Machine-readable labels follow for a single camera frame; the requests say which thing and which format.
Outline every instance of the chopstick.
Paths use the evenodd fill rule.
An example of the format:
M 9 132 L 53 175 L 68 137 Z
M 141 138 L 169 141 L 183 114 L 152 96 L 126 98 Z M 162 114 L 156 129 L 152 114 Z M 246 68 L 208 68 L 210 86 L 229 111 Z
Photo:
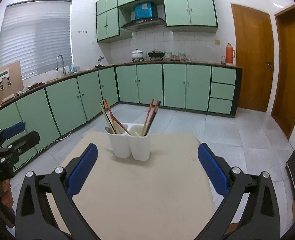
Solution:
M 112 111 L 111 111 L 111 108 L 110 108 L 110 104 L 109 104 L 109 101 L 107 99 L 104 98 L 104 102 L 109 110 L 109 113 L 110 113 L 110 116 L 111 116 L 111 119 L 112 119 L 112 124 L 113 124 L 113 127 L 114 127 L 114 130 L 115 130 L 115 133 L 117 134 L 120 134 L 120 130 L 118 129 L 117 127 L 117 124 L 115 123 L 115 120 L 112 118 Z
M 106 122 L 108 123 L 108 125 L 109 125 L 110 129 L 113 131 L 113 133 L 115 133 L 115 130 L 114 130 L 112 124 L 111 124 L 111 121 L 110 121 L 110 119 L 108 118 L 106 112 L 104 111 L 104 108 L 103 108 L 101 102 L 99 102 L 99 105 L 100 105 L 101 111 L 102 111 L 102 113 L 103 113 L 103 115 L 104 115 L 104 117 L 105 117 Z
M 148 123 L 148 125 L 147 125 L 147 128 L 146 128 L 146 130 L 145 130 L 143 136 L 146 136 L 146 135 L 148 134 L 148 132 L 149 132 L 149 130 L 150 130 L 150 128 L 151 128 L 151 124 L 152 124 L 152 122 L 153 122 L 153 120 L 154 120 L 154 118 L 155 118 L 155 115 L 156 115 L 156 113 L 157 113 L 157 111 L 158 111 L 158 109 L 159 109 L 160 104 L 161 104 L 161 101 L 158 100 L 158 101 L 156 102 L 156 104 L 155 104 L 155 107 L 154 107 L 153 112 L 152 112 L 152 114 L 151 114 L 150 121 L 149 121 L 149 123 Z
M 146 116 L 146 118 L 145 118 L 145 122 L 144 122 L 144 125 L 143 125 L 143 128 L 142 128 L 141 136 L 143 136 L 143 134 L 144 134 L 145 126 L 147 125 L 148 117 L 149 117 L 149 115 L 150 115 L 150 111 L 151 111 L 151 108 L 152 108 L 152 106 L 153 106 L 153 102 L 154 102 L 154 99 L 151 100 L 150 106 L 149 106 L 149 108 L 148 108 L 148 110 L 147 110 L 147 116 Z
M 121 128 L 122 128 L 124 131 L 126 131 L 126 133 L 127 133 L 128 135 L 131 135 L 131 134 L 129 133 L 129 131 L 123 126 L 123 124 L 121 124 L 121 123 L 118 121 L 118 119 L 115 118 L 114 115 L 112 115 L 112 119 L 114 119 L 114 120 L 118 123 L 118 125 L 121 126 Z

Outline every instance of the blue box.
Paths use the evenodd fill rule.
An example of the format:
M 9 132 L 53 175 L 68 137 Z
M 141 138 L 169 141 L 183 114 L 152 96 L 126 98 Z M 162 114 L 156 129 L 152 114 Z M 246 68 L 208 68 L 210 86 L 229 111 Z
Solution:
M 157 8 L 152 2 L 145 2 L 135 6 L 135 19 L 158 17 Z

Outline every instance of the window blind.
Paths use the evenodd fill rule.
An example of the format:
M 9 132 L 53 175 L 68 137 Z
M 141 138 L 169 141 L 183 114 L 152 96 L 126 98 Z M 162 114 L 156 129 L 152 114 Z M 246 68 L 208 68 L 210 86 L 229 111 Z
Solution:
M 20 61 L 22 78 L 72 64 L 70 1 L 32 1 L 6 7 L 0 34 L 0 66 Z

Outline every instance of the silver bolt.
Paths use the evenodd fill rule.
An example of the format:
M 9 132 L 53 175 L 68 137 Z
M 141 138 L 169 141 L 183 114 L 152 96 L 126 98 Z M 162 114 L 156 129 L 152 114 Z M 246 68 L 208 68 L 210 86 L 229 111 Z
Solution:
M 31 178 L 32 175 L 33 175 L 33 171 L 28 171 L 26 174 L 27 178 Z
M 267 179 L 268 177 L 270 177 L 270 174 L 269 174 L 267 171 L 263 171 L 262 175 L 263 175 L 263 177 L 266 178 L 266 179 Z
M 63 168 L 62 167 L 56 167 L 55 170 L 54 170 L 54 172 L 56 174 L 60 174 L 60 173 L 62 173 L 62 171 L 63 171 Z
M 232 171 L 235 173 L 235 174 L 240 174 L 241 173 L 241 169 L 239 167 L 233 167 L 232 168 Z

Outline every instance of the person's hand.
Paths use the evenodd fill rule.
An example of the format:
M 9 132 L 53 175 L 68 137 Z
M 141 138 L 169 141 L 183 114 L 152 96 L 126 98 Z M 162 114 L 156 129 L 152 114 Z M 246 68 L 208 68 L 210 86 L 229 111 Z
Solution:
M 1 197 L 2 204 L 8 207 L 13 206 L 11 183 L 8 179 L 1 182 L 1 189 L 4 192 Z

